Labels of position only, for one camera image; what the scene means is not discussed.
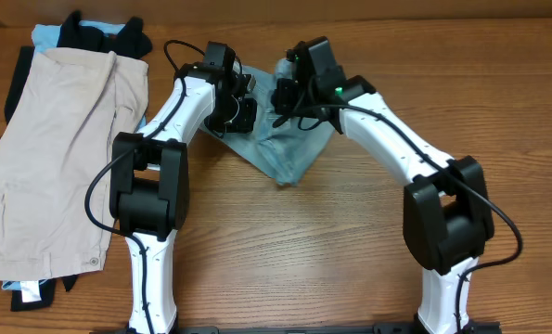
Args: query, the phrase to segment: white label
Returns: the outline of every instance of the white label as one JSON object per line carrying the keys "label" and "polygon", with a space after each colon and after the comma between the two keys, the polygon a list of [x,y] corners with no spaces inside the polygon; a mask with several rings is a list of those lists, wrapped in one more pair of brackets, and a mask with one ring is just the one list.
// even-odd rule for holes
{"label": "white label", "polygon": [[38,281],[21,281],[19,286],[22,290],[22,302],[41,301],[41,291]]}

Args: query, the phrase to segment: brown background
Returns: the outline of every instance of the brown background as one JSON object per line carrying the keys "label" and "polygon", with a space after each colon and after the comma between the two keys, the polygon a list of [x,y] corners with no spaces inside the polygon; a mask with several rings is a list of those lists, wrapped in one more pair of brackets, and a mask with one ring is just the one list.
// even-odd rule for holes
{"label": "brown background", "polygon": [[[0,29],[3,106],[27,29]],[[525,237],[515,263],[474,275],[469,312],[505,333],[552,333],[552,19],[148,25],[148,117],[172,90],[160,45],[180,38],[228,43],[266,71],[301,39],[327,35],[349,75],[363,74],[422,137],[484,167],[491,198]],[[173,49],[179,63],[199,58]],[[183,326],[324,326],[409,320],[420,268],[402,237],[402,189],[354,142],[334,135],[298,187],[277,186],[226,146],[197,134],[189,150],[191,209],[175,250]],[[509,255],[498,219],[482,261]],[[120,328],[131,309],[124,240],[105,270],[83,275],[53,307],[10,313],[0,332],[87,333]]]}
{"label": "brown background", "polygon": [[86,19],[124,22],[137,15],[163,25],[552,17],[552,0],[0,0],[0,26],[59,24],[77,8]]}

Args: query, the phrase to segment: beige fabric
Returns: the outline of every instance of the beige fabric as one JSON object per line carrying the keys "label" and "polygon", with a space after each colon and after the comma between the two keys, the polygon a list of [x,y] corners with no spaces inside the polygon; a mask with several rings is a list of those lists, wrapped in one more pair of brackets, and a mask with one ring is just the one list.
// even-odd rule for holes
{"label": "beige fabric", "polygon": [[[54,48],[36,53],[0,140],[0,280],[101,270],[109,232],[85,215],[85,191],[148,105],[148,64],[115,53]],[[92,197],[112,225],[109,173]]]}

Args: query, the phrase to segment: wooden table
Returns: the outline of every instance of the wooden table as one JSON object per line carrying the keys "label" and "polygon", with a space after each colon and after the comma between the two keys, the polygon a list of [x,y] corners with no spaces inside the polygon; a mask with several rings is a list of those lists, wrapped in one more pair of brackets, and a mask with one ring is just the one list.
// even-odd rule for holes
{"label": "wooden table", "polygon": [[[30,29],[0,30],[3,106]],[[164,41],[228,43],[266,71],[298,41],[326,35],[348,75],[362,74],[422,137],[484,168],[492,199],[525,237],[522,257],[475,274],[469,312],[505,333],[552,332],[552,19],[361,21],[303,25],[147,27],[151,117],[172,90]],[[199,59],[175,46],[179,63]],[[404,245],[402,189],[354,142],[335,135],[298,187],[277,186],[226,146],[196,135],[189,151],[191,209],[179,231],[174,287],[182,326],[367,325],[409,320],[420,267]],[[495,217],[482,261],[509,255]],[[0,332],[86,333],[120,328],[131,271],[113,238],[104,272],[62,285],[53,306],[10,313]]]}

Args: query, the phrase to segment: power cord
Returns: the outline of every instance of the power cord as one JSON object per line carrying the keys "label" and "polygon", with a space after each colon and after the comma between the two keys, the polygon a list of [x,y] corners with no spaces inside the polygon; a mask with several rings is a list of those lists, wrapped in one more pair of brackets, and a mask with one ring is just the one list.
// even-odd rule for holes
{"label": "power cord", "polygon": [[[171,65],[173,65],[175,75],[179,71],[179,69],[176,66],[176,64],[174,63],[173,59],[171,58],[171,55],[168,53],[168,45],[170,45],[170,44],[185,45],[185,46],[188,46],[188,47],[200,52],[201,55],[204,55],[204,53],[203,53],[203,51],[201,51],[201,49],[199,49],[198,47],[196,47],[194,45],[191,45],[189,43],[186,43],[186,42],[183,42],[183,41],[178,41],[178,40],[170,40],[170,41],[166,42],[164,44],[164,55],[166,55],[166,57],[168,58],[168,61],[171,63]],[[113,227],[110,227],[110,226],[106,226],[106,225],[103,225],[102,223],[100,223],[96,219],[96,217],[92,214],[92,210],[90,208],[90,199],[92,198],[92,193],[94,192],[94,189],[95,189],[96,185],[98,184],[98,182],[100,182],[102,177],[104,177],[104,175],[112,168],[112,166],[114,166],[118,161],[120,161],[120,160],[124,159],[126,156],[128,156],[132,151],[136,151],[139,148],[141,148],[141,146],[144,143],[146,143],[147,141],[154,138],[157,134],[159,134],[164,129],[166,124],[168,124],[168,122],[171,120],[171,118],[174,116],[174,114],[179,110],[179,108],[183,104],[183,100],[185,100],[185,96],[186,96],[185,79],[179,78],[179,80],[181,80],[181,85],[182,85],[181,96],[179,97],[179,100],[176,102],[176,105],[174,106],[174,108],[171,110],[171,112],[169,112],[168,116],[164,119],[164,121],[162,121],[160,123],[160,125],[151,134],[145,136],[142,139],[142,141],[137,143],[137,145],[135,145],[132,149],[123,152],[117,158],[110,161],[109,164],[107,164],[96,175],[94,180],[92,180],[92,183],[90,184],[90,186],[86,190],[86,195],[85,195],[85,199],[84,199],[84,208],[85,208],[85,211],[86,211],[86,215],[88,216],[88,219],[90,219],[90,222],[92,222],[92,224],[94,224],[98,228],[101,228],[101,229],[103,229],[105,231],[108,231],[112,234],[116,234],[116,235],[131,239],[137,245],[137,247],[139,248],[139,253],[142,255],[142,266],[143,266],[143,268],[142,268],[142,287],[141,287],[141,289],[142,289],[142,303],[143,303],[142,309],[144,310],[144,313],[146,314],[146,321],[148,322],[148,330],[149,330],[150,334],[156,334],[156,333],[154,332],[154,327],[152,325],[152,318],[149,315],[148,297],[147,297],[147,294],[146,294],[146,283],[147,283],[147,280],[148,280],[148,259],[146,257],[147,249],[144,247],[144,244],[138,238],[134,237],[134,235],[122,232],[119,229],[116,229],[116,228],[113,228]]]}
{"label": "power cord", "polygon": [[461,274],[461,276],[459,277],[459,282],[457,284],[457,290],[456,290],[456,300],[455,300],[455,318],[456,318],[456,324],[457,324],[457,327],[456,327],[457,328],[457,334],[464,333],[463,329],[461,328],[461,315],[460,315],[460,312],[459,312],[459,304],[460,304],[460,300],[461,300],[461,290],[463,289],[464,282],[467,280],[467,276],[469,274],[475,272],[476,270],[511,263],[511,262],[515,261],[517,258],[519,258],[520,254],[523,252],[523,237],[520,234],[519,229],[517,228],[515,223],[507,216],[506,213],[504,213],[502,210],[500,210],[500,208],[498,208],[490,200],[488,200],[484,196],[480,195],[480,193],[473,190],[471,187],[464,184],[463,182],[461,182],[456,177],[452,176],[443,167],[439,166],[426,153],[424,153],[397,125],[395,125],[395,123],[389,121],[382,114],[380,114],[378,112],[375,112],[375,111],[372,111],[372,110],[369,110],[369,109],[364,109],[364,108],[351,106],[351,105],[341,105],[341,104],[339,104],[339,105],[338,104],[315,105],[315,106],[311,106],[311,107],[307,107],[307,108],[303,108],[303,109],[298,109],[297,112],[298,113],[303,113],[303,112],[310,111],[310,110],[313,110],[313,109],[322,109],[322,108],[351,109],[351,110],[355,110],[355,111],[360,111],[360,112],[363,112],[363,113],[365,113],[369,116],[372,116],[372,117],[376,118],[377,120],[379,120],[381,122],[384,122],[385,124],[387,124],[387,126],[392,128],[392,130],[396,134],[398,134],[405,141],[405,143],[409,147],[411,147],[416,152],[416,154],[418,154],[418,156],[420,156],[420,158],[422,158],[422,160],[424,160],[427,164],[432,166],[434,169],[436,169],[440,173],[443,173],[445,176],[447,176],[449,178],[449,180],[451,180],[451,182],[453,182],[453,184],[455,186],[460,187],[462,190],[466,191],[471,196],[473,196],[474,198],[476,198],[477,200],[481,201],[486,206],[488,206],[490,208],[490,210],[495,212],[503,221],[505,221],[505,223],[507,223],[508,227],[513,232],[513,235],[515,236],[515,239],[517,240],[517,249],[515,250],[515,252],[512,255],[510,255],[510,256],[502,259],[502,260],[491,261],[489,263],[482,263],[482,264],[474,265],[470,269],[465,270]]}

